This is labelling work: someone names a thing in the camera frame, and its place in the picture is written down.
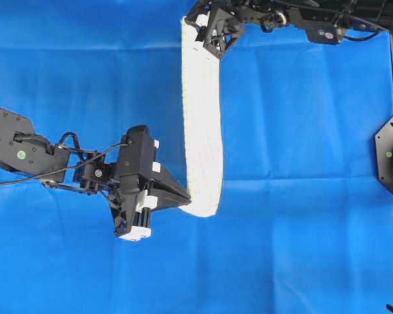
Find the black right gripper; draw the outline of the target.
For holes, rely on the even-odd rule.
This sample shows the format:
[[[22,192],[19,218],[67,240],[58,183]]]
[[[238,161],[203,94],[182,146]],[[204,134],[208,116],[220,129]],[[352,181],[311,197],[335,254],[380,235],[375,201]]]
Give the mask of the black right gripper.
[[[211,3],[196,3],[185,16],[185,23],[197,29],[196,42],[222,59],[225,53],[241,38],[244,24],[235,15]]]

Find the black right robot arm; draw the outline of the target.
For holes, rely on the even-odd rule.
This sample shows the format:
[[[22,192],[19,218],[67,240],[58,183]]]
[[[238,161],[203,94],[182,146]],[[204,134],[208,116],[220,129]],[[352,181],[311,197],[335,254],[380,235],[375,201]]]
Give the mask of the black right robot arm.
[[[294,26],[312,43],[367,41],[393,36],[393,1],[197,1],[184,17],[197,42],[221,59],[241,38],[245,24],[263,33]]]

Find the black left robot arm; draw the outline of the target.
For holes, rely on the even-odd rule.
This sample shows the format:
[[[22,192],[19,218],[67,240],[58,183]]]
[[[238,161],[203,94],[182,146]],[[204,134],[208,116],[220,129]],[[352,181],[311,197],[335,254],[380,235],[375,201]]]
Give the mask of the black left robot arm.
[[[59,142],[35,133],[31,121],[0,108],[0,168],[38,180],[46,188],[101,194],[114,235],[127,241],[151,236],[153,211],[191,203],[191,196],[156,160],[159,142],[147,126],[134,126],[103,152],[83,150],[73,132]]]

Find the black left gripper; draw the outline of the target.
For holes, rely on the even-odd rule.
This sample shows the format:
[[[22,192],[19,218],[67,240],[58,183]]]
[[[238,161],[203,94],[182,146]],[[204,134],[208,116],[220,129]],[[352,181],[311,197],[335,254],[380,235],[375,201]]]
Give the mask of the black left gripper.
[[[158,146],[147,126],[130,128],[111,174],[109,191],[115,237],[139,241],[151,236],[151,213],[191,204],[191,196],[173,175],[155,162]],[[153,190],[159,196],[151,195]]]

